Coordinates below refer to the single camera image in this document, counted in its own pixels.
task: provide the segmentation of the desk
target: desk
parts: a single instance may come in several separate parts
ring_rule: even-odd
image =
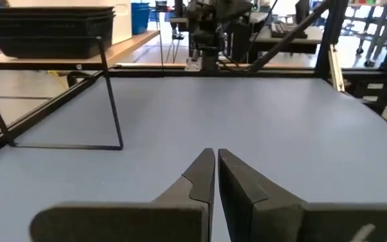
[[[262,13],[262,12],[252,12],[250,13],[250,20],[249,23],[252,24],[258,24],[267,18],[268,13]]]
[[[316,53],[317,45],[322,41],[322,30],[319,27],[310,26],[306,28],[305,33],[307,34],[307,38],[294,39],[287,47],[281,50],[281,52],[306,54]],[[280,40],[281,38],[272,38],[270,27],[264,26],[258,33],[258,36],[249,51],[248,62],[253,63],[257,59],[259,52],[271,50]]]
[[[0,70],[81,70],[81,71],[102,71],[107,83],[108,95],[113,111],[114,124],[118,135],[119,145],[51,145],[51,144],[26,144],[15,143],[11,138],[7,125],[0,114],[0,129],[13,147],[33,147],[33,148],[52,148],[52,149],[100,149],[100,150],[122,150],[122,133],[117,117],[114,95],[108,75],[108,68],[114,66],[118,60],[130,54],[132,51],[140,48],[149,40],[159,34],[158,31],[147,31],[143,34],[134,36],[129,40],[117,43],[103,51],[102,43],[99,43],[100,53],[97,56],[88,59],[18,59],[0,54]]]
[[[0,150],[0,241],[29,241],[32,217],[59,202],[150,202],[204,147],[229,149],[307,202],[387,202],[387,123],[323,80],[112,78],[112,85],[123,152]],[[117,144],[104,93],[101,79],[19,139]],[[215,191],[212,242],[229,242]]]

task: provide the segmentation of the black plastic basket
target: black plastic basket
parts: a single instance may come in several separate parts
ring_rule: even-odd
[[[113,14],[83,19],[0,18],[0,36],[101,36],[113,28]]]
[[[96,13],[0,13],[0,19],[7,18],[65,18],[65,19],[84,19],[86,17],[103,17],[114,14],[113,11],[104,11]]]
[[[0,13],[39,13],[39,14],[74,14],[90,15],[110,13],[113,7],[0,7]]]
[[[104,50],[112,45],[112,31],[102,36]],[[16,58],[84,59],[99,54],[95,38],[0,38],[0,49]]]

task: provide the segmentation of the cable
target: cable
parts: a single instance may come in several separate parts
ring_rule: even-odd
[[[293,39],[295,39],[296,35],[300,32],[304,31],[310,24],[312,24],[320,15],[327,10],[331,4],[338,3],[342,4],[340,1],[334,2],[333,0],[325,0],[316,7],[309,16],[304,18],[291,32],[286,34],[282,40],[280,40],[271,50],[267,52],[267,54],[263,55],[261,58],[258,58],[253,64],[249,65],[250,72],[257,72],[263,68],[265,64],[267,64],[285,45],[290,43]]]
[[[275,7],[275,5],[277,4],[278,1],[279,1],[279,0],[275,0],[275,1],[274,1],[273,6],[272,6],[271,9],[269,10],[269,13],[268,13],[267,17],[265,17],[265,19],[264,19],[264,23],[267,23],[269,17],[270,17],[271,15],[273,15],[272,13],[273,13],[274,7]],[[249,47],[247,47],[247,50],[246,50],[245,54],[243,55],[243,57],[241,58],[241,61],[243,61],[243,60],[247,57],[248,53],[249,53],[250,50],[252,49],[253,43],[254,43],[254,42],[256,41],[256,39],[258,38],[259,33],[261,33],[261,30],[260,30],[258,33],[255,34],[255,37],[253,37],[253,40],[252,40],[252,41],[250,41],[250,38],[249,38]]]
[[[274,7],[275,5],[277,4],[279,0],[275,0],[274,3],[273,3],[273,6],[271,6],[271,9],[269,10],[269,14],[267,15],[267,17],[265,17],[264,19],[264,23],[266,23],[268,21],[268,19],[270,18],[270,16],[272,15],[272,12],[274,10]],[[249,14],[249,23],[250,23],[250,16],[252,14],[252,11],[250,12]],[[249,47],[247,47],[247,50],[245,52],[245,54],[243,55],[243,57],[241,58],[241,60],[244,60],[247,56],[247,54],[250,52],[250,50],[252,49],[252,46],[253,46],[253,43],[256,41],[256,38],[258,37],[259,33],[255,34],[255,37],[253,37],[253,40],[250,41],[250,38],[249,38]],[[230,58],[229,56],[227,56],[224,51],[222,51],[223,55],[232,63],[234,64],[237,68],[234,69],[234,68],[231,68],[231,67],[228,67],[226,65],[226,63],[223,63],[222,61],[219,61],[219,63],[221,63],[225,69],[229,70],[229,71],[237,71],[237,72],[241,72],[241,71],[246,71],[248,69],[251,68],[251,65],[248,65],[246,67],[243,67],[243,68],[240,68],[240,64],[238,62],[236,62],[234,59]]]

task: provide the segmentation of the black metal frame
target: black metal frame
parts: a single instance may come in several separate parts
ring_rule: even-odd
[[[31,112],[27,116],[23,117],[20,121],[15,122],[11,126],[8,126],[3,134],[0,134],[0,148],[4,145],[9,144],[10,140],[15,139],[21,133],[37,124],[39,121],[44,119],[47,115],[57,110],[63,104],[69,102],[76,95],[81,93],[90,87],[99,75],[105,77],[107,88],[109,91],[110,102],[112,105],[114,121],[116,124],[116,130],[120,141],[118,147],[104,147],[104,146],[71,146],[71,147],[60,147],[58,145],[44,145],[44,148],[64,148],[64,149],[117,149],[123,148],[122,135],[120,133],[118,116],[116,113],[116,105],[114,103],[112,86],[110,83],[111,77],[280,77],[280,78],[319,78],[327,81],[330,78],[330,66],[329,66],[329,47],[332,44],[338,42],[339,32],[341,30],[344,20],[344,9],[347,7],[348,0],[333,1],[331,4],[329,17],[331,21],[327,21],[325,26],[325,32],[322,38],[322,44],[320,46],[318,61],[314,68],[311,67],[263,67],[258,72],[246,72],[246,71],[227,71],[220,70],[218,72],[186,72],[184,67],[165,67],[163,65],[148,67],[148,66],[128,66],[128,67],[115,67],[111,71],[108,71],[108,66],[105,61],[105,56],[101,50],[101,59],[103,60],[100,64],[89,63],[82,64],[82,70],[102,70],[98,75],[87,79],[83,82],[75,84],[68,91],[57,97],[56,99],[45,104],[43,107]],[[285,38],[284,43],[274,46],[273,53],[269,54],[272,57],[273,54],[277,54],[279,50],[290,43],[291,38]],[[0,64],[0,70],[39,70],[39,69],[58,69],[58,70],[73,70],[77,69],[74,64],[56,64],[49,65],[45,63],[4,63]],[[387,105],[387,72],[379,71],[377,69],[342,69],[343,78],[347,81],[346,92],[351,94],[355,98],[363,99],[368,95],[375,95],[377,100],[375,102],[363,102],[366,106],[373,109],[376,113],[381,114]],[[382,84],[383,88],[370,88],[370,84]]]
[[[0,113],[0,129],[3,134],[4,139],[7,144],[11,147],[23,147],[23,148],[43,148],[43,149],[88,149],[88,150],[107,150],[107,151],[121,151],[123,149],[123,140],[122,132],[120,130],[119,118],[116,109],[116,103],[114,101],[114,95],[112,90],[112,84],[110,81],[110,75],[108,71],[107,59],[105,57],[105,48],[103,45],[103,40],[101,37],[94,38],[97,41],[99,48],[99,55],[101,58],[101,63],[61,63],[61,64],[52,64],[52,63],[1,63],[0,70],[75,70],[81,67],[83,71],[101,71],[102,75],[105,78],[105,83],[107,85],[108,95],[110,98],[110,104],[112,107],[112,115],[114,119],[114,124],[116,126],[116,134],[118,135],[119,145],[68,145],[68,144],[40,144],[40,143],[25,143],[20,144],[15,142],[15,137],[13,137],[9,128],[7,127],[4,119]]]

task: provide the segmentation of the black cable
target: black cable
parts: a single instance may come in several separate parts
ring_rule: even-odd
[[[223,31],[222,29],[220,29],[219,31],[219,36],[220,36],[220,49],[222,50],[222,54],[223,56],[228,60],[230,61],[232,64],[234,64],[237,68],[240,68],[240,65],[231,57],[229,57],[226,53],[225,53],[225,40],[224,40],[224,35],[223,35]],[[226,69],[230,70],[230,71],[240,71],[238,69],[232,69],[230,68],[229,66],[226,65],[226,63],[222,60],[219,60],[219,63],[221,63]]]
[[[268,13],[267,17],[265,17],[265,19],[264,19],[264,23],[267,23],[268,19],[269,19],[270,16],[272,15],[273,10],[274,10],[274,7],[275,7],[275,5],[277,4],[278,1],[279,1],[279,0],[275,0],[275,1],[274,1],[273,6],[271,6],[271,9],[269,10],[269,13]],[[253,40],[252,40],[252,41],[250,41],[250,38],[249,38],[249,47],[247,47],[247,50],[246,50],[245,54],[244,54],[243,57],[241,58],[242,61],[247,57],[247,54],[248,54],[248,53],[250,52],[250,50],[252,49],[253,43],[256,41],[256,38],[258,37],[259,33],[257,33],[257,34],[255,35],[255,37],[253,37]],[[239,63],[236,62],[234,59],[230,58],[230,57],[227,56],[225,53],[224,53],[224,56],[225,56],[232,64],[234,64],[234,65],[237,67],[237,69],[232,69],[232,68],[228,67],[227,65],[224,65],[224,67],[225,67],[226,69],[228,69],[228,70],[230,69],[231,71],[246,71],[247,69],[249,69],[249,68],[251,67],[250,65],[248,65],[248,66],[246,66],[246,67],[240,68]]]
[[[257,72],[263,68],[265,64],[267,64],[285,45],[290,43],[293,39],[295,39],[296,35],[300,32],[304,31],[310,24],[312,24],[316,19],[320,17],[320,15],[326,11],[334,2],[333,0],[325,0],[316,7],[308,17],[304,18],[291,32],[286,34],[282,40],[280,40],[271,50],[267,52],[261,58],[258,58],[252,65],[249,65],[250,72]]]
[[[274,1],[273,6],[272,6],[271,9],[269,10],[269,13],[268,13],[267,17],[265,17],[265,19],[264,19],[264,27],[265,27],[265,25],[266,25],[266,23],[267,23],[267,21],[268,21],[268,19],[269,19],[269,16],[273,15],[274,7],[275,7],[275,5],[277,4],[278,1],[279,1],[279,0],[275,0],[275,1]],[[252,47],[253,47],[253,43],[254,43],[254,42],[256,41],[256,39],[258,38],[258,35],[261,33],[261,30],[260,30],[258,33],[255,34],[255,37],[253,37],[253,40],[252,40],[252,41],[250,41],[250,38],[249,38],[249,47],[247,47],[247,50],[246,50],[245,54],[242,56],[241,61],[243,61],[243,60],[247,57],[248,53],[250,52],[250,50],[251,50]]]
[[[218,61],[220,64],[222,64],[222,66],[224,67],[225,70],[228,70],[228,71],[232,71],[232,72],[239,72],[239,70],[237,69],[233,69],[231,67],[229,67],[224,61],[222,60],[219,60]]]

